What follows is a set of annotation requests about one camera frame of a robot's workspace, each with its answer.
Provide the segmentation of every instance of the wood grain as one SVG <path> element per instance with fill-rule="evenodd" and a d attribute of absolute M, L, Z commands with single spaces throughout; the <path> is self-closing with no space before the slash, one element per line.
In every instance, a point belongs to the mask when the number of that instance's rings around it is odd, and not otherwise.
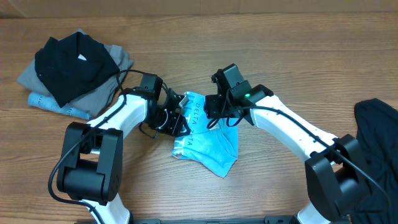
<path fill-rule="evenodd" d="M 47 179 L 65 128 L 85 122 L 27 105 L 16 83 L 47 39 L 82 28 L 125 47 L 134 68 L 179 93 L 213 94 L 209 75 L 236 63 L 315 126 L 356 134 L 353 106 L 379 98 L 398 108 L 398 14 L 264 14 L 0 20 L 0 223 L 89 220 L 50 198 Z M 130 74 L 126 87 L 139 84 Z M 251 218 L 293 214 L 308 203 L 300 161 L 270 134 L 242 122 L 239 159 L 225 179 L 171 156 L 173 139 L 134 130 L 124 143 L 120 194 L 136 218 Z"/>

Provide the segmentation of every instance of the black garment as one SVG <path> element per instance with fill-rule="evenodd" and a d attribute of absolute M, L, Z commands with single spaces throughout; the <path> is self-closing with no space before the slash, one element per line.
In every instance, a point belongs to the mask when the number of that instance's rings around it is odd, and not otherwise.
<path fill-rule="evenodd" d="M 389 194 L 392 207 L 388 213 L 352 215 L 353 223 L 398 223 L 398 111 L 378 100 L 359 102 L 354 107 L 359 141 L 369 175 Z M 357 210 L 376 210 L 387 207 L 383 194 L 375 192 Z"/>
<path fill-rule="evenodd" d="M 76 32 L 62 40 L 50 37 L 35 54 L 37 77 L 59 107 L 102 85 L 119 72 L 104 45 Z"/>

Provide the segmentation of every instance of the clothing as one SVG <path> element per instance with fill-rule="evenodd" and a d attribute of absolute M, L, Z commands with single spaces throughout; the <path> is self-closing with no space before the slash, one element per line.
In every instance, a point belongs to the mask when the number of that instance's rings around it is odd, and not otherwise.
<path fill-rule="evenodd" d="M 398 223 L 398 111 L 378 100 L 359 102 L 354 107 L 359 141 L 369 175 L 388 193 L 392 207 L 387 213 L 355 213 L 353 223 Z M 387 208 L 384 195 L 374 187 L 374 193 L 356 210 Z"/>
<path fill-rule="evenodd" d="M 32 92 L 29 95 L 27 99 L 27 104 L 45 110 L 53 111 L 56 113 L 74 116 L 81 119 L 91 119 L 91 115 L 84 111 L 78 110 L 69 104 L 60 108 L 55 99 L 52 98 L 51 96 L 44 96 L 34 92 Z"/>
<path fill-rule="evenodd" d="M 129 53 L 125 51 L 122 47 L 117 45 L 104 45 L 104 48 L 107 50 L 107 52 L 109 52 L 110 56 L 112 57 L 116 65 L 118 65 L 120 70 L 129 69 L 132 66 L 134 61 L 129 59 Z M 22 72 L 22 74 L 18 78 L 18 83 L 32 90 L 33 92 L 39 93 L 44 96 L 51 96 L 51 93 L 37 78 L 34 65 L 35 60 L 33 60 L 29 64 L 29 66 Z M 120 82 L 123 81 L 125 76 L 126 73 L 120 74 Z M 117 87 L 118 83 L 116 81 L 116 75 L 114 75 L 100 87 L 87 94 L 79 96 L 67 105 L 70 105 L 77 110 L 84 111 L 85 113 L 88 113 L 91 116 L 95 117 L 103 108 L 105 108 L 112 102 Z M 53 107 L 54 105 L 52 107 L 43 109 L 53 111 Z"/>
<path fill-rule="evenodd" d="M 187 119 L 191 134 L 175 138 L 172 155 L 177 159 L 192 159 L 201 162 L 216 175 L 224 178 L 238 159 L 238 127 L 227 127 L 221 119 L 211 130 L 210 119 L 204 112 L 205 97 L 186 92 L 189 102 L 181 114 Z"/>
<path fill-rule="evenodd" d="M 50 37 L 35 54 L 37 77 L 60 107 L 101 86 L 119 72 L 104 45 L 76 32 L 62 40 Z"/>

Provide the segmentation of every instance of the pile of clothes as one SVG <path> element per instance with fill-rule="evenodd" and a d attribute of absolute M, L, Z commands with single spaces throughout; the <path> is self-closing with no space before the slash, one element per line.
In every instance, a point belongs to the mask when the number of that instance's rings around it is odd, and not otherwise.
<path fill-rule="evenodd" d="M 78 30 L 62 40 L 50 37 L 18 83 L 32 91 L 31 106 L 91 119 L 112 102 L 116 75 L 132 64 L 122 47 L 104 45 Z M 120 74 L 119 81 L 125 76 Z"/>

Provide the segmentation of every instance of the blue fabric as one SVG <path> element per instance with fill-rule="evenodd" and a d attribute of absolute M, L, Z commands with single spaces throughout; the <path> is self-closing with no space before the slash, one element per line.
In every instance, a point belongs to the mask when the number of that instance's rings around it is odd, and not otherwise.
<path fill-rule="evenodd" d="M 192 159 L 201 162 L 216 175 L 224 178 L 238 159 L 238 127 L 227 127 L 221 119 L 211 130 L 203 108 L 205 97 L 186 92 L 189 102 L 182 110 L 191 129 L 189 136 L 175 138 L 172 155 L 177 159 Z"/>
<path fill-rule="evenodd" d="M 70 104 L 66 104 L 65 106 L 60 108 L 58 103 L 51 96 L 44 96 L 44 95 L 40 95 L 35 92 L 32 92 L 29 95 L 29 97 L 27 99 L 27 104 L 31 105 L 31 106 L 36 106 L 38 108 L 42 108 L 45 110 L 53 111 L 56 113 L 74 116 L 77 118 L 82 118 L 82 119 L 90 119 L 91 118 L 91 115 L 89 113 L 78 110 L 78 109 L 70 106 Z"/>

